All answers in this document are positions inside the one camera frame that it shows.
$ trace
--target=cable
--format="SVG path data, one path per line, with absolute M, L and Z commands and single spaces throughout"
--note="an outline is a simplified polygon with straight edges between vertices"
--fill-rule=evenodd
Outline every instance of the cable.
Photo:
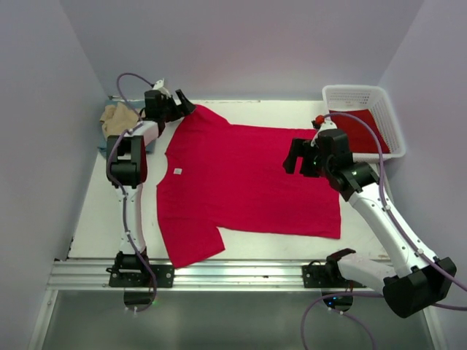
M 115 142 L 115 145 L 112 148 L 112 151 L 110 151 L 109 159 L 113 159 L 115 153 L 117 152 L 118 146 L 120 145 L 121 141 L 123 140 L 123 138 L 125 137 L 126 134 L 131 135 L 134 131 L 138 130 L 139 128 L 141 128 L 143 126 L 143 123 L 141 122 L 142 121 L 141 115 L 139 115 L 136 108 L 134 108 L 134 106 L 132 104 L 130 104 L 130 102 L 125 97 L 125 95 L 123 95 L 122 90 L 120 89 L 120 79 L 122 77 L 124 77 L 124 76 L 127 76 L 127 75 L 131 75 L 133 77 L 139 78 L 140 80 L 143 80 L 144 82 L 146 82 L 150 86 L 153 86 L 148 80 L 146 80 L 145 78 L 143 78 L 140 75 L 135 74 L 135 73 L 128 73 L 127 72 L 127 73 L 122 73 L 122 74 L 120 74 L 118 76 L 118 78 L 117 78 L 117 90 L 118 90 L 118 93 L 120 94 L 121 98 L 123 98 L 126 105 L 138 116 L 138 123 L 136 124 L 136 126 L 133 129 L 131 129 L 131 130 L 126 129 L 120 134 L 120 136 L 118 136 L 118 139 Z M 153 270 L 151 269 L 149 264 L 146 262 L 146 260 L 143 258 L 143 256 L 141 255 L 141 253 L 138 250 L 138 247 L 133 242 L 133 238 L 131 237 L 131 232 L 128 229 L 128 223 L 126 222 L 126 200 L 127 200 L 126 197 L 127 197 L 127 192 L 125 191 L 125 188 L 123 187 L 123 185 L 110 173 L 110 165 L 111 165 L 111 163 L 108 162 L 107 168 L 106 168 L 107 177 L 120 188 L 120 190 L 122 191 L 122 194 L 123 194 L 123 212 L 122 212 L 123 229 L 125 230 L 126 237 L 128 238 L 128 241 L 130 242 L 131 246 L 133 247 L 133 250 L 134 250 L 136 256 L 138 257 L 138 259 L 143 264 L 144 268 L 147 270 L 147 272 L 151 276 L 151 282 L 153 283 L 153 294 L 151 295 L 150 302 L 147 305 L 142 306 L 141 308 L 136 308 L 135 307 L 135 312 L 141 312 L 141 311 L 147 310 L 153 304 L 153 302 L 155 300 L 155 297 L 157 295 L 157 281 L 156 281 L 155 274 L 154 274 Z
M 463 289 L 465 292 L 467 292 L 467 286 L 462 283 L 461 281 L 457 280 L 455 277 L 451 276 L 448 274 L 448 272 L 446 272 L 445 270 L 443 270 L 442 268 L 440 268 L 437 264 L 435 264 L 433 261 L 431 261 L 431 259 L 429 257 L 427 257 L 423 252 L 419 252 L 419 249 L 417 247 L 417 245 L 410 239 L 409 235 L 407 235 L 406 231 L 404 230 L 404 228 L 401 226 L 401 224 L 399 223 L 399 221 L 395 218 L 394 216 L 394 213 L 390 210 L 390 207 L 388 206 L 387 204 L 387 201 L 386 201 L 386 196 L 385 196 L 385 188 L 384 188 L 384 183 L 385 183 L 385 176 L 386 176 L 386 173 L 385 173 L 385 165 L 384 165 L 384 160 L 383 160 L 383 157 L 382 157 L 382 149 L 381 149 L 381 144 L 379 143 L 379 140 L 376 136 L 376 134 L 373 132 L 373 130 L 362 120 L 360 120 L 359 118 L 357 118 L 355 115 L 351 115 L 349 113 L 344 113 L 344 112 L 333 112 L 333 113 L 328 113 L 326 114 L 325 116 L 323 116 L 324 118 L 326 117 L 332 117 L 334 115 L 342 115 L 344 117 L 348 117 L 350 119 L 353 119 L 357 122 L 359 122 L 361 125 L 363 125 L 366 130 L 369 131 L 369 133 L 371 134 L 371 136 L 373 137 L 375 143 L 377 144 L 377 148 L 378 148 L 378 154 L 379 154 L 379 196 L 380 196 L 380 199 L 381 199 L 381 202 L 383 204 L 383 207 L 385 208 L 386 212 L 387 212 L 387 215 L 389 216 L 389 218 L 391 219 L 391 221 L 393 222 L 393 224 L 395 225 L 395 228 L 397 228 L 397 230 L 399 231 L 399 233 L 401 234 L 402 237 L 404 237 L 404 239 L 406 240 L 406 242 L 408 243 L 408 245 L 410 245 L 410 247 L 415 250 L 419 256 L 421 256 L 421 258 L 424 259 L 424 261 L 426 261 L 431 267 L 433 267 L 435 270 L 437 270 L 441 275 L 443 275 L 444 277 L 446 277 L 447 279 L 449 279 L 452 283 L 456 284 L 457 286 L 459 286 L 461 289 Z M 446 305 L 443 305 L 443 304 L 438 304 L 437 305 L 438 307 L 444 307 L 444 308 L 450 308 L 450 310 L 458 310 L 458 311 L 463 311 L 464 309 L 467 311 L 467 307 L 463 307 L 463 306 L 446 306 Z
M 352 297 L 365 297 L 365 298 L 382 298 L 382 295 L 377 294 L 377 293 L 363 293 L 363 292 L 340 292 L 340 293 L 334 293 L 334 294 L 328 294 L 324 295 L 322 297 L 319 297 L 316 299 L 313 303 L 309 304 L 308 307 L 306 308 L 304 315 L 301 317 L 301 323 L 300 323 L 300 336 L 301 336 L 301 343 L 303 344 L 305 350 L 309 350 L 309 347 L 306 345 L 306 339 L 305 339 L 305 321 L 306 321 L 306 316 L 308 316 L 308 313 L 310 310 L 318 304 L 321 300 L 328 299 L 328 298 L 337 298 L 337 297 L 347 297 L 347 296 L 352 296 Z M 338 314 L 341 314 L 342 316 L 346 316 L 348 319 L 351 319 L 352 321 L 357 322 L 362 328 L 365 330 L 365 332 L 368 334 L 368 336 L 371 339 L 371 347 L 373 350 L 377 348 L 377 342 L 371 333 L 370 329 L 365 326 L 362 321 L 360 321 L 357 317 L 352 316 L 350 314 L 346 313 L 341 313 L 340 311 L 336 309 L 331 309 L 332 311 L 335 311 Z
M 130 104 L 128 99 L 123 94 L 122 89 L 120 88 L 120 79 L 122 79 L 123 77 L 127 77 L 127 76 L 136 77 L 136 78 L 142 80 L 143 82 L 147 83 L 150 87 L 154 86 L 154 84 L 151 83 L 149 80 L 145 79 L 144 77 L 142 77 L 141 75 L 136 74 L 136 73 L 131 73 L 131 72 L 128 72 L 128 71 L 125 72 L 125 73 L 120 74 L 117 77 L 117 90 L 118 90 L 118 93 L 120 94 L 120 97 L 123 98 L 123 100 L 125 101 L 125 104 L 128 106 L 128 108 L 130 108 L 134 112 L 134 114 L 136 114 L 138 116 L 138 120 L 141 121 L 142 120 L 141 115 L 139 115 L 136 108 L 134 108 L 134 106 L 132 104 Z
M 453 311 L 467 311 L 467 306 L 454 306 L 454 305 L 444 305 L 440 303 L 435 303 L 433 306 L 437 308 L 445 308 L 447 310 L 453 310 Z

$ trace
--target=red cloth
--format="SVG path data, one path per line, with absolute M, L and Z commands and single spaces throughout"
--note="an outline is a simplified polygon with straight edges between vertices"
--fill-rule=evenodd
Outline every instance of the red cloth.
M 217 227 L 340 238 L 339 194 L 282 168 L 294 137 L 315 131 L 231 125 L 197 106 L 166 151 L 158 223 L 176 268 L 224 250 Z
M 382 138 L 377 124 L 374 121 L 373 115 L 369 110 L 365 109 L 363 111 L 351 111 L 346 113 L 349 113 L 368 124 L 372 131 L 374 131 L 374 133 L 377 135 L 379 143 L 381 144 L 382 152 L 390 153 L 389 147 L 387 146 L 385 140 Z M 359 122 L 341 115 L 333 116 L 331 119 L 336 123 L 337 127 L 345 131 L 349 137 L 349 148 L 352 152 L 378 153 L 378 148 L 374 143 L 373 137 Z

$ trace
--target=black mounting bracket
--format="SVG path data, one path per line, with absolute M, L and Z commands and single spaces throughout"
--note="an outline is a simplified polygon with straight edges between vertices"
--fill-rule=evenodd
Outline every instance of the black mounting bracket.
M 150 265 L 155 274 L 157 288 L 172 288 L 175 269 L 172 265 Z M 146 273 L 122 272 L 111 273 L 109 287 L 113 288 L 150 288 L 153 284 Z
M 175 269 L 172 265 L 151 265 L 146 252 L 142 252 L 146 263 L 155 274 L 157 288 L 172 288 Z M 114 288 L 150 288 L 153 286 L 151 275 L 135 254 L 118 252 L 114 265 L 106 269 L 110 273 L 109 287 Z
M 312 261 L 308 265 L 301 267 L 301 277 L 304 280 L 305 288 L 366 288 L 362 284 L 343 279 L 342 277 L 332 277 L 328 273 L 326 265 L 318 265 L 319 261 Z

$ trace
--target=red t-shirt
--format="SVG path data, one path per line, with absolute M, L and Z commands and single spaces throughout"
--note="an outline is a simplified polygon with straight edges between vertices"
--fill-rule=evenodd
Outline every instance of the red t-shirt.
M 282 168 L 292 139 L 314 134 L 231 125 L 197 106 L 175 131 L 157 189 L 158 223 L 174 267 L 223 251 L 217 227 L 340 238 L 337 191 L 326 179 Z

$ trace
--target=beige cloth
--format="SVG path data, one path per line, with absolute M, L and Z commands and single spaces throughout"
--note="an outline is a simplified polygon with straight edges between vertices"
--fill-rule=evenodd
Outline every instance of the beige cloth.
M 102 133 L 107 140 L 110 135 L 120 135 L 125 129 L 134 128 L 138 122 L 138 116 L 125 104 L 118 102 L 117 106 L 105 106 L 100 121 Z

